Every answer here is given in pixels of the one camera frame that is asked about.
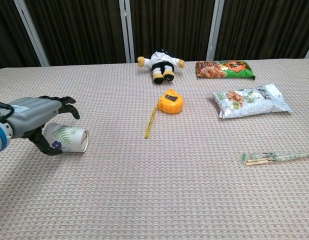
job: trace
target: plush doll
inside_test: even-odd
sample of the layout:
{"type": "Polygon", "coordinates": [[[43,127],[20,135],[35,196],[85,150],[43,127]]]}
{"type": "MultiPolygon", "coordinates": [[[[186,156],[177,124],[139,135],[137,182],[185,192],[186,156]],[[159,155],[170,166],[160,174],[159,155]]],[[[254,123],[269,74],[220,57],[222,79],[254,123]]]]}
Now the plush doll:
{"type": "Polygon", "coordinates": [[[185,61],[171,57],[171,55],[163,48],[159,48],[152,54],[151,59],[138,57],[139,67],[148,67],[152,70],[153,82],[162,84],[164,80],[172,81],[175,77],[175,67],[184,68],[185,61]]]}

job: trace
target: chip bag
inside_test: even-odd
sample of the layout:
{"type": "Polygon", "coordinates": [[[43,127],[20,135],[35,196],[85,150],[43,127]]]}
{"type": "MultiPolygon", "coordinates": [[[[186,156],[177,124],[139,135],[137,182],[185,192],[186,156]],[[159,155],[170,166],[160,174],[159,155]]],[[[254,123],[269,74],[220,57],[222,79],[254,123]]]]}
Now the chip bag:
{"type": "Polygon", "coordinates": [[[293,111],[273,83],[253,89],[213,92],[213,97],[223,119],[293,111]]]}
{"type": "Polygon", "coordinates": [[[208,79],[256,78],[246,61],[198,61],[196,75],[208,79]]]}

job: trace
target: leaf pattern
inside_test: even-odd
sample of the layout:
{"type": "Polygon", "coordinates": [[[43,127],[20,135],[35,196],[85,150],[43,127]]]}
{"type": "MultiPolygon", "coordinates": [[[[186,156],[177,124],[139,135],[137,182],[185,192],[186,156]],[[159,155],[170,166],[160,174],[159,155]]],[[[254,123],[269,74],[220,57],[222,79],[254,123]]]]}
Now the leaf pattern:
{"type": "Polygon", "coordinates": [[[61,127],[52,133],[61,143],[71,145],[71,140],[66,127],[61,127]]]}

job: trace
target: doll's yellow hand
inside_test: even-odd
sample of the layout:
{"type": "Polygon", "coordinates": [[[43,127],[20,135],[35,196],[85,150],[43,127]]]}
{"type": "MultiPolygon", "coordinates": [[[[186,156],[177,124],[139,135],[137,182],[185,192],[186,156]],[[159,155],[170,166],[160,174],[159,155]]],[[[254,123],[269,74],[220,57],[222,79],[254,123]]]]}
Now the doll's yellow hand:
{"type": "Polygon", "coordinates": [[[143,56],[140,56],[137,58],[137,60],[138,60],[138,66],[142,68],[145,65],[146,59],[143,56]]]}
{"type": "Polygon", "coordinates": [[[185,68],[185,61],[179,59],[179,66],[180,66],[180,68],[184,69],[185,68]]]}

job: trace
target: blue ring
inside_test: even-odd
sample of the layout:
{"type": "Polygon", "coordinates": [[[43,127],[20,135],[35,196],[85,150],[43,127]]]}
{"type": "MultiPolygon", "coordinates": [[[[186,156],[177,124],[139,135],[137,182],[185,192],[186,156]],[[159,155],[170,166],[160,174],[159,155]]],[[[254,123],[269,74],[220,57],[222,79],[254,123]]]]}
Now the blue ring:
{"type": "Polygon", "coordinates": [[[5,132],[3,131],[3,129],[1,127],[0,127],[0,138],[1,138],[1,142],[2,142],[2,146],[1,146],[0,151],[3,151],[7,147],[7,136],[6,136],[5,132]]]}

